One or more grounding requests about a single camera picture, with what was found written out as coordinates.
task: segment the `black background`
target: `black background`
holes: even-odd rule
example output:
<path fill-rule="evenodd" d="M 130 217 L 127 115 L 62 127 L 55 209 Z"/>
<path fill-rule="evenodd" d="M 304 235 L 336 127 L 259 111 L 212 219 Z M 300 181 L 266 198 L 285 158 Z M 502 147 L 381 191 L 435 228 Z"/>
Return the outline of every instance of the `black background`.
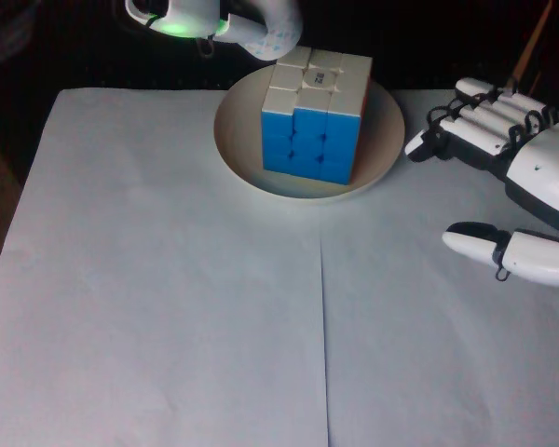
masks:
<path fill-rule="evenodd" d="M 547 0 L 301 0 L 302 45 L 375 58 L 386 88 L 452 88 L 463 76 L 505 84 Z M 559 2 L 523 86 L 559 101 Z M 45 0 L 34 40 L 0 65 L 0 148 L 24 182 L 58 92 L 64 88 L 221 88 L 267 62 L 217 45 L 203 60 L 196 43 L 145 30 L 122 0 Z M 546 83 L 555 89 L 540 87 Z"/>

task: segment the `robotic hand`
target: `robotic hand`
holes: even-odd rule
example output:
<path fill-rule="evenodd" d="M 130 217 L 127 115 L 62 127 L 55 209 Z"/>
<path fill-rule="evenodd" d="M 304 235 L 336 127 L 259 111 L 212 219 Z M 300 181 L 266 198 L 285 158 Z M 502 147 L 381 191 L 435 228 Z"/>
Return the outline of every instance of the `robotic hand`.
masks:
<path fill-rule="evenodd" d="M 405 153 L 415 162 L 452 157 L 505 183 L 507 196 L 559 230 L 559 112 L 476 79 L 456 84 L 457 97 L 429 112 L 429 128 Z M 525 230 L 513 235 L 484 223 L 455 223 L 443 234 L 452 250 L 498 269 L 559 287 L 559 240 Z"/>
<path fill-rule="evenodd" d="M 231 0 L 125 0 L 130 17 L 176 37 L 236 43 L 263 61 L 289 53 L 302 33 L 295 0 L 246 0 L 266 25 L 231 13 Z"/>

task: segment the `blue cube tile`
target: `blue cube tile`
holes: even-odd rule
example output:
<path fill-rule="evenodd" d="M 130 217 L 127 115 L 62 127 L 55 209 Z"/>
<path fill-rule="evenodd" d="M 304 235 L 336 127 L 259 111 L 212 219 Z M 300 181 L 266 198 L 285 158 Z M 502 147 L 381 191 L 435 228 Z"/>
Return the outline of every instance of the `blue cube tile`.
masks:
<path fill-rule="evenodd" d="M 351 165 L 356 155 L 358 142 L 350 137 L 327 137 L 323 145 L 323 157 L 334 163 Z"/>
<path fill-rule="evenodd" d="M 293 136 L 293 150 L 296 156 L 317 158 L 323 153 L 323 137 L 307 133 L 296 133 Z"/>
<path fill-rule="evenodd" d="M 348 184 L 350 181 L 351 164 L 334 163 L 323 159 L 320 163 L 319 180 L 331 183 Z"/>
<path fill-rule="evenodd" d="M 294 130 L 309 135 L 323 135 L 327 129 L 327 112 L 294 109 Z"/>
<path fill-rule="evenodd" d="M 292 152 L 292 137 L 266 135 L 263 137 L 263 153 L 270 156 L 288 156 Z"/>
<path fill-rule="evenodd" d="M 318 180 L 320 175 L 320 162 L 308 156 L 293 156 L 290 159 L 290 172 L 297 177 Z"/>
<path fill-rule="evenodd" d="M 290 156 L 275 156 L 263 153 L 263 169 L 274 172 L 291 173 Z"/>
<path fill-rule="evenodd" d="M 283 114 L 261 113 L 261 129 L 263 136 L 284 136 L 293 134 L 293 116 Z"/>
<path fill-rule="evenodd" d="M 328 137 L 339 137 L 344 140 L 358 140 L 361 128 L 361 118 L 359 116 L 327 114 Z"/>

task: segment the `white robotic hand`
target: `white robotic hand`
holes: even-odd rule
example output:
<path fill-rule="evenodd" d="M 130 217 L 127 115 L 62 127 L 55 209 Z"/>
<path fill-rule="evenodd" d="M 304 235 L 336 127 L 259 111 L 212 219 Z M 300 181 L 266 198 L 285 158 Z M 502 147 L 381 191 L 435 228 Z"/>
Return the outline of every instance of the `white robotic hand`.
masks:
<path fill-rule="evenodd" d="M 429 128 L 407 144 L 408 157 L 415 162 L 455 157 L 489 171 L 505 183 L 511 200 L 559 230 L 559 112 L 516 88 L 498 89 L 471 78 L 457 82 L 456 94 L 429 112 Z M 498 267 L 501 280 L 514 273 L 559 286 L 559 241 L 550 237 L 521 230 L 510 236 L 491 225 L 459 223 L 443 241 Z"/>
<path fill-rule="evenodd" d="M 273 61 L 300 40 L 302 18 L 295 0 L 243 0 L 265 25 L 231 12 L 230 0 L 125 0 L 130 17 L 159 33 L 239 44 L 257 59 Z"/>

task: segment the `cube logo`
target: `cube logo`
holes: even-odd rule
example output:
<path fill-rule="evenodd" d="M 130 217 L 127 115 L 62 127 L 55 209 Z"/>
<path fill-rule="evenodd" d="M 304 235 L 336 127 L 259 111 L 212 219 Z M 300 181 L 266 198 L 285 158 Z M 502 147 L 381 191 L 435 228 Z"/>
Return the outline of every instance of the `cube logo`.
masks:
<path fill-rule="evenodd" d="M 307 47 L 278 60 L 261 113 L 264 168 L 348 184 L 371 65 Z"/>

